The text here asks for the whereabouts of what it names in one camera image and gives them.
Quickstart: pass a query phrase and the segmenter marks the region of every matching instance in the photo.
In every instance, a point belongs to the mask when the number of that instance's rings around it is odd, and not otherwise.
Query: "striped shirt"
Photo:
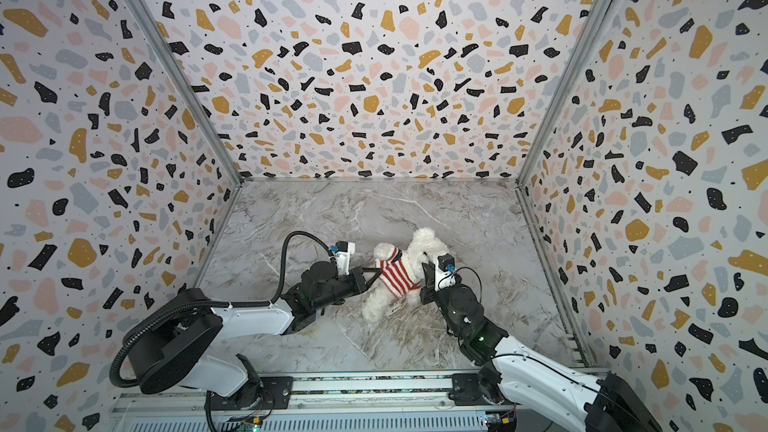
[[[420,287],[408,276],[406,267],[402,263],[402,252],[397,247],[395,247],[391,257],[380,262],[380,266],[382,274],[379,276],[379,280],[384,282],[384,285],[396,298],[402,298],[408,291]]]

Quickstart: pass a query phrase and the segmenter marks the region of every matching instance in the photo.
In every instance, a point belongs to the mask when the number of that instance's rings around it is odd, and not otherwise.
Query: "marble floor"
[[[372,264],[380,242],[406,247],[418,227],[435,229],[482,278],[485,315],[535,350],[572,365],[566,333],[512,182],[246,182],[200,286],[212,298],[268,299],[284,237],[304,230],[331,245],[355,242],[352,266]],[[326,257],[291,240],[286,286]],[[477,291],[471,273],[464,283]],[[218,354],[245,353],[265,372],[471,368],[434,304],[392,307],[378,324],[360,315],[364,297],[331,306],[287,336],[235,338]]]

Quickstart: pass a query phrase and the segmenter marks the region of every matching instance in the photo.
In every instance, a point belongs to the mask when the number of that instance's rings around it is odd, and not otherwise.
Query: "black mounting plate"
[[[452,391],[448,392],[448,398],[456,405],[488,405],[482,395],[477,374],[454,374],[451,376]],[[497,405],[513,406],[509,400],[504,400]]]
[[[264,411],[287,409],[291,391],[293,390],[293,377],[289,375],[285,377],[262,377],[261,380],[264,383],[262,393],[266,399],[266,402],[261,405],[261,409]],[[254,408],[239,409],[233,398],[221,397],[216,394],[212,394],[210,397],[210,409],[227,411],[254,410]]]

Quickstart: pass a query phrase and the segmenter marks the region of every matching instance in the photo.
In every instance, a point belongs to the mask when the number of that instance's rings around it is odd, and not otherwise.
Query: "terrazzo patterned wall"
[[[768,430],[768,0],[619,1],[525,191],[665,430]]]
[[[0,4],[0,429],[99,430],[233,186],[120,0]]]
[[[593,0],[146,0],[249,176],[513,177]]]

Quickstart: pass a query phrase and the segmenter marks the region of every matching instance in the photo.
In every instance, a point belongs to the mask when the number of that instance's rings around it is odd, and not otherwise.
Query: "white teddy bear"
[[[420,302],[418,290],[424,279],[423,263],[432,262],[437,255],[448,253],[448,246],[435,237],[435,231],[423,227],[413,233],[407,250],[392,244],[379,244],[373,249],[376,266],[382,274],[366,294],[362,316],[368,322],[378,322],[396,300],[406,297],[410,304]]]

